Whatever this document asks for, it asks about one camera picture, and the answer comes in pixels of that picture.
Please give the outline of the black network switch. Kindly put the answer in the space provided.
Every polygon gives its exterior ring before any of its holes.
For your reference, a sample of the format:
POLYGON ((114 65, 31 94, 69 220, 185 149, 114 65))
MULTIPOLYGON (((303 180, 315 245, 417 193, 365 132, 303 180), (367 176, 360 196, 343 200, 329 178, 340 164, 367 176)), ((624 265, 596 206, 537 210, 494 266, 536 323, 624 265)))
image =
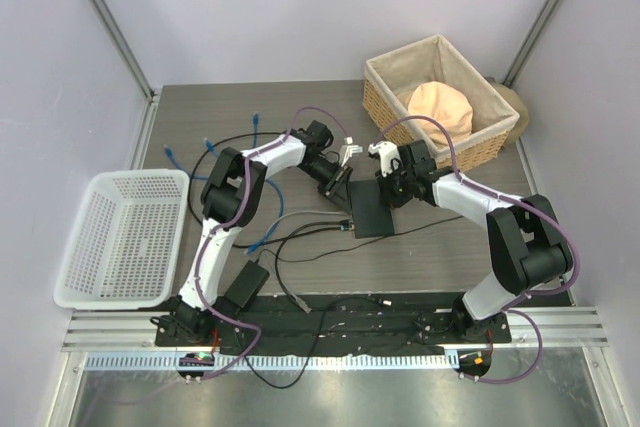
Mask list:
POLYGON ((357 239, 395 234, 391 209, 382 201, 376 180, 350 181, 349 196, 357 239))

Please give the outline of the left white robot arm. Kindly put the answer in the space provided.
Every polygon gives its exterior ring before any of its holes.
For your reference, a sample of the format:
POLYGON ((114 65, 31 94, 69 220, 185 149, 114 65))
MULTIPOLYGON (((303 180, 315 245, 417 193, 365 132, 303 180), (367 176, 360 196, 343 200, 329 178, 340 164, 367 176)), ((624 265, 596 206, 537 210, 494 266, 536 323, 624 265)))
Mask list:
POLYGON ((345 140, 340 158, 333 161, 325 150, 334 136, 325 124, 313 121, 307 128, 288 129, 274 140, 250 150, 224 148, 201 192, 202 234, 189 277, 169 301, 169 315, 159 331, 174 330, 190 345, 210 338, 218 284, 231 248, 241 229, 259 207, 265 182, 288 168, 298 168, 318 183, 318 191, 345 213, 351 212, 347 183, 352 169, 346 165, 345 140))

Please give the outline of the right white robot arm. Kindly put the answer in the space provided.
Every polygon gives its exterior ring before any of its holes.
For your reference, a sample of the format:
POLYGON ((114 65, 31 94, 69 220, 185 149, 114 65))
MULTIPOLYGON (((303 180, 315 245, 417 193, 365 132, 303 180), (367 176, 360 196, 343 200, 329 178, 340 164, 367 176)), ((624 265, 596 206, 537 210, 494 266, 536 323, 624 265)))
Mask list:
POLYGON ((401 146, 381 141, 371 144, 368 154, 380 162, 376 179, 389 206, 416 199, 486 230, 491 272, 452 306, 451 327, 460 340, 477 340, 504 308, 573 269, 569 243, 546 197, 510 197, 451 166, 440 168, 423 141, 401 146))

